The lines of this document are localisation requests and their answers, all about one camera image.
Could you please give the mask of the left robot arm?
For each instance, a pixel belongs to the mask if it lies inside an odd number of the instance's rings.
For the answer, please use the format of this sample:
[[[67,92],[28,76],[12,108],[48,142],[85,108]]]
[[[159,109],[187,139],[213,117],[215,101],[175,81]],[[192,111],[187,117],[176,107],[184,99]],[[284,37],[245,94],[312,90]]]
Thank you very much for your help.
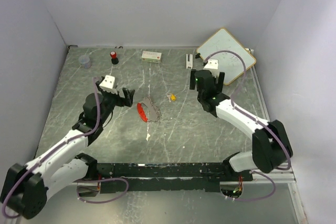
[[[7,219],[31,219],[47,201],[72,182],[102,184],[113,178],[102,178],[97,160],[81,153],[102,133],[107,118],[117,106],[131,107],[135,91],[123,88],[109,91],[105,81],[94,81],[83,112],[71,130],[49,150],[27,162],[14,164],[8,171],[1,192],[2,215]]]

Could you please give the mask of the saw keychain with red handle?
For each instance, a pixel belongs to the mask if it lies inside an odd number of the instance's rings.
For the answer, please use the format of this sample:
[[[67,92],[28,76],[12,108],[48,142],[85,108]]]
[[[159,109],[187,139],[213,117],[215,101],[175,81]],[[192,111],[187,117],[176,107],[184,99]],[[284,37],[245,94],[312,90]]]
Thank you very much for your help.
[[[149,123],[158,122],[160,120],[161,112],[151,97],[145,97],[142,101],[137,103],[136,107],[142,121]]]

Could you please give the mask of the silver key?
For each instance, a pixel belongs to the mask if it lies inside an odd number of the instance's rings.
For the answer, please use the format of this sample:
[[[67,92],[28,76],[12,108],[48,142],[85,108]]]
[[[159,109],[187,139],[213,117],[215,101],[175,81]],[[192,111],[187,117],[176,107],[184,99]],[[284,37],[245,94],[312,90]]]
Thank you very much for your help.
[[[171,101],[172,94],[171,94],[171,93],[168,93],[168,94],[166,95],[166,97],[169,99],[169,101]]]

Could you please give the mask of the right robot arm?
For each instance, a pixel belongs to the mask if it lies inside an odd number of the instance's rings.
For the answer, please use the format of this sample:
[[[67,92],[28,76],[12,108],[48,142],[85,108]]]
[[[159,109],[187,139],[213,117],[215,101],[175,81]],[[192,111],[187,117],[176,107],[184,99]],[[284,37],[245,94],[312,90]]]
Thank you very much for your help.
[[[192,70],[190,89],[197,90],[197,100],[204,111],[230,123],[251,140],[251,151],[239,152],[227,159],[228,165],[223,167],[227,180],[235,180],[246,170],[270,173],[291,167],[293,151],[280,121],[269,122],[238,106],[222,93],[223,88],[209,70]]]

